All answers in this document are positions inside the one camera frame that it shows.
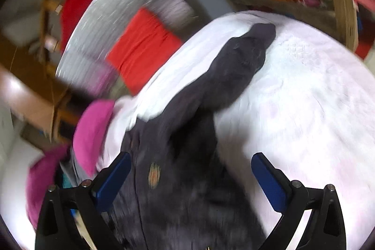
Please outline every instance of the white fabric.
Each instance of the white fabric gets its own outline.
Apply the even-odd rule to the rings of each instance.
[[[254,23],[276,25],[266,62],[241,97],[215,114],[219,152],[244,185],[266,234],[277,223],[250,168],[263,152],[305,186],[332,183],[339,195],[347,249],[357,250],[375,226],[375,79],[340,43],[281,15],[249,11],[218,18],[186,42],[138,96],[116,102],[104,164],[119,153],[136,117],[160,114],[172,97],[207,71],[223,45]],[[295,249],[309,212],[288,249]]]

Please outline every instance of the pink cloth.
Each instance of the pink cloth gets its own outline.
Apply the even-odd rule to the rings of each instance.
[[[58,146],[38,160],[29,169],[26,180],[26,214],[36,229],[44,195],[48,186],[54,184],[56,169],[68,152],[67,145]]]
[[[114,100],[94,101],[87,107],[75,129],[74,154],[89,176],[96,173],[96,163],[102,153],[102,144],[114,105]]]

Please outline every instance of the silver bolt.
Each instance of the silver bolt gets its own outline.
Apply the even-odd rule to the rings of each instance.
[[[298,180],[293,180],[292,186],[295,187],[295,188],[300,188],[302,186],[302,183]]]
[[[336,188],[334,187],[333,184],[327,184],[327,188],[328,188],[328,190],[330,190],[331,192],[333,192],[334,190],[336,190]]]
[[[48,192],[53,192],[55,189],[56,189],[56,185],[55,185],[55,184],[51,184],[51,185],[48,187]]]
[[[82,181],[81,183],[81,186],[83,186],[84,188],[87,188],[91,185],[92,181],[90,179],[86,179],[84,181]]]

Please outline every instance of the white bed sheet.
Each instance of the white bed sheet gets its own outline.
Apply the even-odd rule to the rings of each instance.
[[[269,234],[274,212],[250,168],[263,152],[276,168],[305,186],[332,183],[339,195],[347,249],[357,250],[375,226],[375,78],[326,34],[282,15],[247,11],[220,17],[186,42],[135,96],[115,104],[101,167],[120,151],[136,118],[160,114],[172,97],[207,71],[231,37],[254,23],[276,25],[266,62],[239,99],[215,114],[219,152],[244,185]],[[295,249],[309,212],[288,249]]]

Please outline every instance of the jacket logo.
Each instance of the jacket logo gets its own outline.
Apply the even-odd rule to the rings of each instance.
[[[160,179],[160,167],[155,164],[151,163],[150,171],[149,171],[149,186],[151,188],[156,188],[159,183]]]

